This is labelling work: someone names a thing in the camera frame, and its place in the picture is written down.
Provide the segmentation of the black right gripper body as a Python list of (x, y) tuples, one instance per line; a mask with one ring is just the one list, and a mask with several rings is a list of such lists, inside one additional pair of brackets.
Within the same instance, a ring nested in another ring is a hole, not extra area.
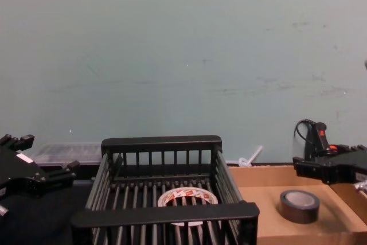
[(355, 184), (366, 181), (366, 150), (332, 157), (323, 164), (323, 183)]

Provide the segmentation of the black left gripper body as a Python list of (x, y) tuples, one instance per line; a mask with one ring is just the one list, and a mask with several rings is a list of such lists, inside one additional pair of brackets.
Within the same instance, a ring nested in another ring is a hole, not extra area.
[(1, 150), (1, 198), (11, 195), (39, 195), (48, 179), (28, 156)]

